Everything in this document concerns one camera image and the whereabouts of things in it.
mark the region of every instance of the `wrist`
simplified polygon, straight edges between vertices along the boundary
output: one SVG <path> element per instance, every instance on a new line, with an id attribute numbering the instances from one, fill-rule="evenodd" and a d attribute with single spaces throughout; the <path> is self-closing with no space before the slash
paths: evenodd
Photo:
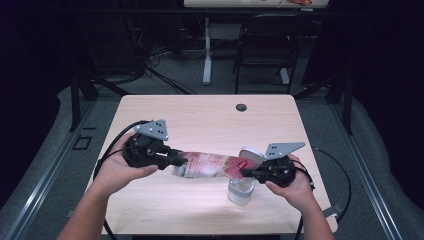
<path id="1" fill-rule="evenodd" d="M 315 215 L 319 212 L 322 212 L 321 207 L 318 205 L 315 199 L 309 201 L 302 208 L 300 208 L 299 211 L 302 216 Z"/>
<path id="2" fill-rule="evenodd" d="M 102 201 L 102 200 L 109 200 L 109 197 L 112 195 L 109 193 L 105 187 L 102 186 L 103 184 L 97 181 L 94 181 L 90 187 L 87 189 L 86 195 L 90 195 L 91 197 Z"/>

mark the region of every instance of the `white desk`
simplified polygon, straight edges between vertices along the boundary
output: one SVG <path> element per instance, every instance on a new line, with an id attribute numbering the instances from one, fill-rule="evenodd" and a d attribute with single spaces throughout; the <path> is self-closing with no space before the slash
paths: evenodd
<path id="1" fill-rule="evenodd" d="M 312 0 L 301 6 L 288 0 L 184 0 L 185 7 L 194 8 L 326 8 L 328 0 Z"/>
<path id="2" fill-rule="evenodd" d="M 243 103 L 247 110 L 239 112 Z M 265 152 L 272 142 L 305 142 L 295 151 L 310 172 L 322 209 L 330 207 L 296 104 L 288 95 L 125 96 L 100 156 L 122 129 L 165 118 L 166 145 L 183 151 L 238 155 L 244 146 Z M 263 184 L 247 206 L 227 198 L 228 179 L 184 179 L 171 167 L 135 180 L 112 195 L 106 219 L 115 234 L 234 235 L 296 232 L 299 212 Z M 334 217 L 328 218 L 332 231 Z"/>

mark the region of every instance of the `tabletop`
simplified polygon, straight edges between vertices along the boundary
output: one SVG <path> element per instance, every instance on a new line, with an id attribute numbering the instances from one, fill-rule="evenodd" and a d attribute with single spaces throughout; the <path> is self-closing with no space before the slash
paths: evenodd
<path id="1" fill-rule="evenodd" d="M 312 0 L 306 6 L 288 0 L 184 0 L 185 7 L 204 8 L 326 8 L 329 0 Z"/>
<path id="2" fill-rule="evenodd" d="M 245 111 L 236 106 L 243 104 Z M 183 151 L 238 156 L 269 143 L 304 142 L 297 155 L 312 176 L 314 195 L 330 207 L 296 103 L 289 95 L 129 95 L 122 98 L 100 156 L 128 125 L 165 119 L 166 145 Z M 135 180 L 113 194 L 106 219 L 115 234 L 238 235 L 294 233 L 300 213 L 265 185 L 246 206 L 227 198 L 228 178 L 186 179 L 172 167 Z M 328 222 L 336 231 L 334 217 Z"/>

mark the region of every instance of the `hand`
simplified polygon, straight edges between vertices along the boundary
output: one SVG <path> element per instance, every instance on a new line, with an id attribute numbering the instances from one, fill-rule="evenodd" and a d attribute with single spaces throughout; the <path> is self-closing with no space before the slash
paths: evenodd
<path id="1" fill-rule="evenodd" d="M 115 146 L 113 146 L 110 152 L 112 153 L 123 149 L 124 144 L 133 135 L 134 133 L 127 133 L 122 136 L 116 142 Z M 147 177 L 157 170 L 158 167 L 156 165 L 142 168 L 133 168 L 128 166 L 127 162 L 122 156 L 122 151 L 120 151 L 113 154 L 104 161 L 90 188 L 95 188 L 100 191 L 101 194 L 109 197 L 113 193 L 128 185 L 128 183 L 130 183 L 132 180 Z"/>
<path id="2" fill-rule="evenodd" d="M 300 159 L 294 155 L 288 155 L 291 160 L 299 161 Z M 294 165 L 299 168 L 303 168 L 299 163 L 294 162 Z M 295 180 L 287 187 L 281 188 L 277 184 L 267 181 L 265 185 L 276 195 L 284 197 L 287 202 L 298 209 L 300 212 L 304 212 L 312 203 L 316 202 L 314 195 L 312 194 L 311 185 L 308 177 L 300 172 L 296 171 Z"/>

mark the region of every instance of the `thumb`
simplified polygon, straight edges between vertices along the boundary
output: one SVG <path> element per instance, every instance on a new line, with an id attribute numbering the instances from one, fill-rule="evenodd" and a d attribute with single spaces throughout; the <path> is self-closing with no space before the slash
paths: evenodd
<path id="1" fill-rule="evenodd" d="M 147 167 L 133 168 L 133 170 L 133 179 L 137 179 L 152 175 L 158 170 L 158 166 L 150 165 Z"/>

